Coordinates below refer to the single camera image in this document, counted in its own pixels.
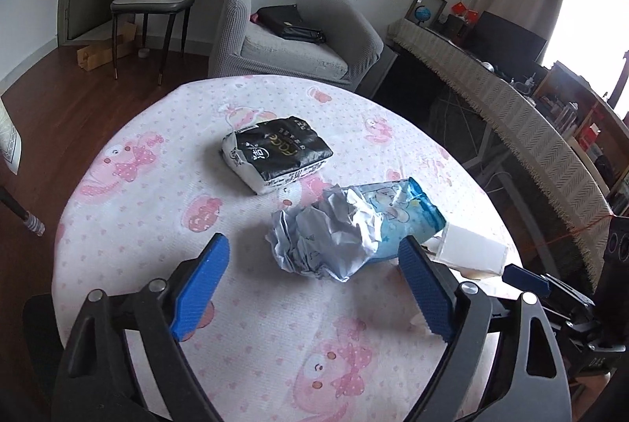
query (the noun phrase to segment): black leather handbag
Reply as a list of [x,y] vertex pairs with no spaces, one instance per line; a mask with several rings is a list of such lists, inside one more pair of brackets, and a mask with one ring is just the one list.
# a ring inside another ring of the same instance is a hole
[[262,7],[257,14],[258,22],[282,39],[314,44],[325,43],[322,30],[304,22],[297,5]]

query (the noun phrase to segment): small blue globe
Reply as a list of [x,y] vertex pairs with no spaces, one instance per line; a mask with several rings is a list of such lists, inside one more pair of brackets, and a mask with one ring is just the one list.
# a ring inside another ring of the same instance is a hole
[[420,5],[415,9],[415,19],[420,23],[428,21],[430,19],[430,16],[432,16],[432,13],[430,13],[430,9],[424,5]]

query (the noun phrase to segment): picture frame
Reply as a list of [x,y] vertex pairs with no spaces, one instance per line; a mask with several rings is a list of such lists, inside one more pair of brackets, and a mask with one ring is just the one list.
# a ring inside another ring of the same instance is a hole
[[[439,16],[441,16],[447,3],[446,0],[413,0],[406,13],[406,18],[422,28],[431,28],[437,22]],[[420,21],[417,18],[416,10],[421,6],[426,7],[430,12],[430,17],[425,21]]]

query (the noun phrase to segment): black monitor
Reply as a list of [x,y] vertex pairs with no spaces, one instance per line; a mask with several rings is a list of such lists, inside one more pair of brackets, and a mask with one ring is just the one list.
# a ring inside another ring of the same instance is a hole
[[545,45],[546,40],[539,35],[485,11],[462,46],[510,79],[532,75],[533,63]]

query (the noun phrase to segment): pink cartoon tablecloth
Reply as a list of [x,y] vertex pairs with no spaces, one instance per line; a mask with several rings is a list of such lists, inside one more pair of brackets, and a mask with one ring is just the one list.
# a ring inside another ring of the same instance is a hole
[[[312,177],[254,195],[223,163],[232,129],[299,116],[334,151]],[[168,278],[215,232],[232,257],[202,328],[182,344],[208,398],[229,421],[402,420],[426,386],[445,344],[410,325],[417,305],[389,262],[347,284],[282,271],[264,236],[271,212],[313,202],[330,184],[414,177],[442,213],[509,246],[482,189],[439,145],[401,117],[345,90],[279,76],[184,85],[129,122],[94,160],[57,232],[53,298],[66,341],[87,293],[131,292]],[[499,279],[491,295],[516,297]],[[131,355],[149,407],[168,416],[130,332]],[[462,412],[476,408],[496,340],[491,337]]]

